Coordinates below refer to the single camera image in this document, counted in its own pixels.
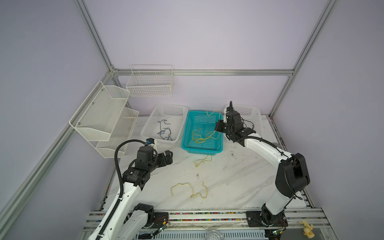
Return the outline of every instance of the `yellow plush toy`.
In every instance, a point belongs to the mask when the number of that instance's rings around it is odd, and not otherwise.
[[[304,235],[307,236],[308,238],[313,238],[314,233],[312,232],[313,230],[313,224],[309,225],[307,221],[302,221],[300,222],[301,224],[304,224],[305,229],[304,229]]]

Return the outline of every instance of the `metal beam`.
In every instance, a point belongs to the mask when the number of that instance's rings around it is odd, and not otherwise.
[[[111,72],[107,71],[101,81],[104,84],[107,83],[111,78]],[[99,91],[99,89],[100,88],[94,88],[91,94],[88,95],[86,101],[84,101],[84,103],[80,106],[80,109],[82,110],[79,111],[80,116],[83,114],[86,107],[90,104],[90,101],[93,99],[94,95]],[[12,226],[15,224],[22,211],[32,199],[33,194],[36,192],[49,170],[55,164],[59,154],[61,153],[62,149],[65,147],[73,133],[74,129],[69,124],[67,124],[67,126],[63,129],[63,131],[57,137],[55,142],[45,153],[45,155],[37,164],[32,173],[21,185],[17,193],[11,199],[11,201],[1,212],[0,240],[6,237]]]
[[[321,31],[323,30],[325,24],[327,23],[329,17],[331,16],[338,2],[339,0],[328,0],[327,5],[325,6],[323,12],[321,13],[319,20],[317,21],[307,43],[305,44],[299,58],[296,61],[295,67],[293,68],[294,70],[293,75],[288,77],[283,89],[281,90],[275,104],[272,107],[271,112],[269,113],[269,116],[271,118],[276,114],[277,109],[279,108],[280,104],[284,100],[284,97],[286,96],[289,88],[292,86],[293,82],[295,81],[297,74],[299,73],[301,67],[303,66],[305,60],[307,59],[316,40],[319,38]]]
[[[116,76],[132,73],[130,69],[115,69],[112,72]],[[175,76],[292,76],[293,69],[173,69],[173,73]]]
[[[85,4],[84,0],[74,0],[80,15],[85,23],[85,26],[88,29],[89,34],[91,35],[91,38],[93,42],[96,45],[96,48],[98,52],[100,53],[100,56],[102,60],[104,61],[104,64],[107,66],[107,68],[112,71],[113,65],[111,64],[111,61],[109,60],[108,54],[105,50],[105,47],[101,41],[101,38],[99,36],[99,33],[96,30],[95,24],[91,18],[91,14],[89,13],[89,10],[87,8],[87,5]]]

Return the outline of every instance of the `teal plastic basket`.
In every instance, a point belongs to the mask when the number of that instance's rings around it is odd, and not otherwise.
[[[215,155],[223,151],[223,134],[220,133],[218,139],[209,138],[205,142],[196,143],[192,140],[192,131],[201,135],[202,138],[215,130],[216,122],[220,120],[221,113],[213,113],[207,111],[190,111],[187,115],[187,121],[185,123],[183,140],[181,147],[187,150],[189,153]],[[217,137],[218,132],[215,132],[212,137]]]

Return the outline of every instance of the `white marble tabletop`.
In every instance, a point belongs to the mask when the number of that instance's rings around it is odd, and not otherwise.
[[[145,140],[140,136],[148,117],[137,119],[131,139]],[[262,117],[263,138],[277,142],[272,128],[265,116]],[[151,173],[150,180],[145,184],[133,206],[138,203],[153,205],[155,210],[219,210],[219,209],[246,209],[261,207],[271,197],[276,189],[276,169],[264,158],[254,151],[242,147],[224,138],[223,151],[212,157],[211,162],[204,162],[195,167],[194,161],[204,159],[206,155],[191,154],[181,148],[181,140],[174,144],[158,144],[158,152],[170,150],[173,152],[171,165],[157,168]],[[126,154],[120,160],[120,169],[123,173],[128,165],[136,159],[140,143],[129,143]],[[192,189],[187,185],[171,187],[178,183],[189,182],[194,193],[201,193],[191,198]],[[117,193],[119,181],[115,175],[104,210],[106,211]],[[288,208],[306,207],[303,200],[293,199]]]

